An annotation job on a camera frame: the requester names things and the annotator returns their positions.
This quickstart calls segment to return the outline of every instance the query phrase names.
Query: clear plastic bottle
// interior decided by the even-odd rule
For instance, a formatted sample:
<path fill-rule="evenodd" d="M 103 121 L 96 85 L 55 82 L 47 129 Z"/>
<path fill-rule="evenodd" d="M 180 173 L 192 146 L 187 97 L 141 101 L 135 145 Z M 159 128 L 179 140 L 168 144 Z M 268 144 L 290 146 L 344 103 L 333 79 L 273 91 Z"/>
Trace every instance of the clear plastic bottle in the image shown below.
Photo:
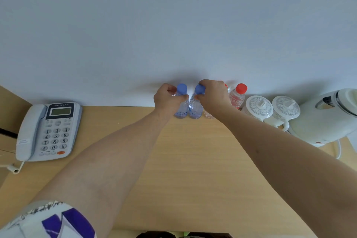
<path fill-rule="evenodd" d="M 203 110 L 203 115 L 208 119 L 214 119 L 214 117 L 211 114 L 209 114 L 206 110 Z"/>
<path fill-rule="evenodd" d="M 202 85 L 197 85 L 194 88 L 194 94 L 192 95 L 189 104 L 189 115 L 192 119 L 198 119 L 202 116 L 203 106 L 201 105 L 200 101 L 194 97 L 198 94 L 204 94 L 205 89 L 205 86 Z"/>
<path fill-rule="evenodd" d="M 229 93 L 229 99 L 236 109 L 238 109 L 243 104 L 247 89 L 247 86 L 241 83 L 238 84 L 237 87 Z"/>
<path fill-rule="evenodd" d="M 181 96 L 186 94 L 187 94 L 187 86 L 185 84 L 179 84 L 177 86 L 177 92 L 175 96 Z M 180 108 L 175 113 L 175 117 L 183 119 L 187 116 L 188 112 L 189 112 L 189 100 L 187 99 L 186 101 L 181 103 Z"/>

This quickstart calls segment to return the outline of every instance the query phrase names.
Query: bottle with blue cap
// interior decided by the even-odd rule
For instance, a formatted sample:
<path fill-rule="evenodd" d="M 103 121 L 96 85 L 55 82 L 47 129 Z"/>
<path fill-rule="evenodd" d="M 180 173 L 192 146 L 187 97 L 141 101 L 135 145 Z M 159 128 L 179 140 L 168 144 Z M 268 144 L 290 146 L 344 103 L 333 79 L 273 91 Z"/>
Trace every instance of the bottle with blue cap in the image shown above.
<path fill-rule="evenodd" d="M 193 119 L 198 119 L 202 116 L 203 106 L 201 105 L 200 101 L 195 99 L 194 97 L 198 94 L 204 94 L 206 90 L 205 86 L 197 85 L 194 89 L 194 94 L 190 99 L 189 104 L 189 115 Z"/>
<path fill-rule="evenodd" d="M 186 94 L 187 94 L 187 86 L 185 84 L 179 84 L 177 86 L 177 92 L 175 96 L 182 96 Z M 189 112 L 189 100 L 187 99 L 186 101 L 181 103 L 180 108 L 175 113 L 175 117 L 183 119 L 187 116 L 188 112 Z"/>

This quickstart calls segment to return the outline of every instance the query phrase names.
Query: forearm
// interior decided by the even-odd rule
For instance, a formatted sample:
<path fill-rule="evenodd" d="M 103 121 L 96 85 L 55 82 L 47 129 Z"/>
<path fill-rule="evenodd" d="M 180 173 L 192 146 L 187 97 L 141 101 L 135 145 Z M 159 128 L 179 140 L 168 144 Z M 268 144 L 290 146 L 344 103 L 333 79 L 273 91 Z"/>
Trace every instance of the forearm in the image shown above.
<path fill-rule="evenodd" d="M 234 108 L 222 110 L 216 118 L 229 128 L 270 185 L 316 234 L 321 231 L 320 224 L 331 223 L 340 212 L 356 216 L 354 170 L 318 148 Z"/>
<path fill-rule="evenodd" d="M 60 200 L 72 205 L 94 222 L 93 227 L 100 237 L 103 234 L 101 230 L 108 229 L 107 224 L 112 224 L 118 214 L 169 118 L 154 110 L 140 121 L 92 144 L 72 160 L 34 201 Z M 105 210 L 103 220 L 97 218 L 98 209 Z"/>

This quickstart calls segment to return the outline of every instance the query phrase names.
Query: hand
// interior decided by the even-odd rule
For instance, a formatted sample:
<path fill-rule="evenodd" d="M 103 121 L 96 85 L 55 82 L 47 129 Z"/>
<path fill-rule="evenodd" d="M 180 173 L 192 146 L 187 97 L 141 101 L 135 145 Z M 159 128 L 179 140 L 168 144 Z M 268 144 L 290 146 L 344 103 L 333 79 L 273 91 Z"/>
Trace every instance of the hand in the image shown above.
<path fill-rule="evenodd" d="M 176 94 L 177 88 L 173 85 L 164 83 L 154 95 L 155 110 L 163 112 L 168 116 L 173 116 L 180 107 L 180 104 L 186 101 L 189 96 L 172 96 Z"/>
<path fill-rule="evenodd" d="M 197 95 L 203 108 L 215 117 L 220 110 L 232 107 L 228 97 L 227 87 L 223 81 L 203 79 L 199 84 L 206 87 L 205 94 Z"/>

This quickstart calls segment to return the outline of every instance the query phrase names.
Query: telephone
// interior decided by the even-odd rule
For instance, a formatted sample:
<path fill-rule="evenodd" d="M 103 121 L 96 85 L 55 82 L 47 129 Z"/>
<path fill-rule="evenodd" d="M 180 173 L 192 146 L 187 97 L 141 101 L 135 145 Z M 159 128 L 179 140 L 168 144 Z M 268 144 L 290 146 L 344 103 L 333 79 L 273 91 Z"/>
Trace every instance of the telephone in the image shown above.
<path fill-rule="evenodd" d="M 74 102 L 31 106 L 17 137 L 16 159 L 46 161 L 68 156 L 81 116 L 82 107 Z"/>

